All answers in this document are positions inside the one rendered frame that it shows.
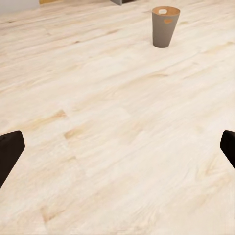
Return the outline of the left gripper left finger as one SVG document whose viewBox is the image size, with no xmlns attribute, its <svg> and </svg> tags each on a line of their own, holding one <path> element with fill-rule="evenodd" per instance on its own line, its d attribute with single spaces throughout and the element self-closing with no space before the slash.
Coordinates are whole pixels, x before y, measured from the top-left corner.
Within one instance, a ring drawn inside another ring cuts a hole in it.
<svg viewBox="0 0 235 235">
<path fill-rule="evenodd" d="M 0 136 L 0 188 L 25 149 L 20 130 Z"/>
</svg>

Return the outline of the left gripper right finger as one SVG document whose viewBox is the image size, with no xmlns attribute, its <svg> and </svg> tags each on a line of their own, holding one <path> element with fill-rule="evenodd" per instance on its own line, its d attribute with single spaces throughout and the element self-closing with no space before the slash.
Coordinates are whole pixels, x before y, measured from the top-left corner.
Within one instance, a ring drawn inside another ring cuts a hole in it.
<svg viewBox="0 0 235 235">
<path fill-rule="evenodd" d="M 220 148 L 235 168 L 235 132 L 229 130 L 223 132 Z"/>
</svg>

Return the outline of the trash can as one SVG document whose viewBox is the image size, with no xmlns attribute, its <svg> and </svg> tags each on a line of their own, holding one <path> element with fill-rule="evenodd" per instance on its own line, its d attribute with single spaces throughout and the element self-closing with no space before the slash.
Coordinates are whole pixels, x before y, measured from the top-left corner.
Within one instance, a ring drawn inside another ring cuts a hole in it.
<svg viewBox="0 0 235 235">
<path fill-rule="evenodd" d="M 165 9 L 167 13 L 160 14 Z M 170 45 L 181 11 L 171 6 L 158 6 L 152 9 L 152 43 L 155 47 L 165 48 Z"/>
</svg>

